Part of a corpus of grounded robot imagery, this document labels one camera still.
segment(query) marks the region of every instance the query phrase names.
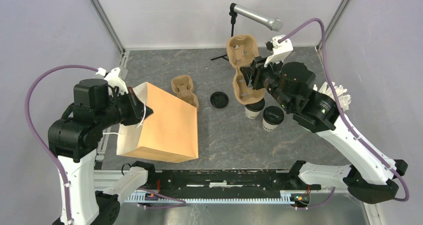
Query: white wall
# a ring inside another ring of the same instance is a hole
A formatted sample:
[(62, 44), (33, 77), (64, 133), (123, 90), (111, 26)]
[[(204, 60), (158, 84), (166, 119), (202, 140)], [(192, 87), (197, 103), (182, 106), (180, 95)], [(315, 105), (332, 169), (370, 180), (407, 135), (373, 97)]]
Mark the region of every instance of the white wall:
[[(250, 33), (264, 46), (312, 17), (327, 25), (341, 0), (100, 0), (126, 48), (225, 47), (232, 2), (283, 21), (275, 32), (238, 15), (235, 34)], [(314, 46), (319, 30), (306, 28), (292, 39), (296, 46)]]
[(352, 95), (353, 123), (384, 154), (409, 164), (411, 198), (380, 205), (387, 225), (423, 219), (422, 11), (423, 0), (351, 0), (327, 46), (333, 80)]
[[(112, 68), (119, 52), (89, 0), (0, 0), (0, 41), (0, 221), (52, 224), (61, 213), (59, 176), (26, 124), (26, 92), (48, 69)], [(30, 111), (45, 141), (48, 127), (72, 102), (73, 86), (92, 76), (68, 69), (39, 84)]]

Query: microphone stand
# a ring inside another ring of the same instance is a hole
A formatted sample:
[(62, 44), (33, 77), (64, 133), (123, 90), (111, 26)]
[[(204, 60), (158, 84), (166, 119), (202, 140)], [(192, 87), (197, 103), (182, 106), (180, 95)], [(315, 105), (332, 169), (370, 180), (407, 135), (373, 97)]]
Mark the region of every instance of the microphone stand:
[[(238, 13), (236, 13), (236, 12), (233, 11), (233, 8), (235, 7), (235, 5), (236, 5), (235, 3), (232, 3), (230, 5), (229, 15), (231, 16), (231, 18), (230, 18), (230, 24), (232, 25), (232, 29), (231, 29), (231, 32), (230, 32), (230, 37), (233, 37), (233, 29), (235, 28), (236, 16), (238, 16)], [(224, 55), (218, 56), (216, 58), (213, 58), (213, 59), (211, 59), (211, 61), (213, 61), (215, 59), (220, 59), (220, 58), (229, 61), (229, 59), (227, 58), (227, 54), (224, 54)]]

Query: black lid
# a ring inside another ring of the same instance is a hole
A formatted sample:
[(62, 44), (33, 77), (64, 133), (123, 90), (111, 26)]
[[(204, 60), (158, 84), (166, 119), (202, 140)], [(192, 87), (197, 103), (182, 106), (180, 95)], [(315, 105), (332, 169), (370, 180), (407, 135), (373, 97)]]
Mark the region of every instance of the black lid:
[(249, 111), (258, 112), (264, 108), (264, 105), (265, 105), (264, 99), (261, 99), (257, 103), (247, 104), (246, 107)]
[(214, 108), (224, 108), (229, 103), (229, 98), (223, 92), (215, 92), (210, 96), (210, 103)]
[(279, 125), (283, 118), (283, 111), (278, 106), (269, 106), (263, 112), (263, 119), (271, 125)]

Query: silver microphone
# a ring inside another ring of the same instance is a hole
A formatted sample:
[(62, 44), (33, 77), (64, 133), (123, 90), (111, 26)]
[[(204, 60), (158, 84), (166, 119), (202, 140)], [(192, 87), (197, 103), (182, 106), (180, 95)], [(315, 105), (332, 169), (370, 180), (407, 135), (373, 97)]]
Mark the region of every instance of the silver microphone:
[(272, 31), (280, 31), (282, 29), (283, 23), (278, 18), (261, 15), (235, 3), (232, 3), (230, 8), (235, 13), (241, 14), (253, 21), (263, 24)]

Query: microphone grille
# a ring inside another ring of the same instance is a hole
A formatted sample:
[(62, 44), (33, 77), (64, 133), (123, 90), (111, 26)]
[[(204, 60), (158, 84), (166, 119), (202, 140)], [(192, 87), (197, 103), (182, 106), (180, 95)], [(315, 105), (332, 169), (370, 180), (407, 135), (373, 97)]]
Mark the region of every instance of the microphone grille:
[(272, 31), (280, 31), (282, 29), (283, 23), (276, 18), (272, 23)]

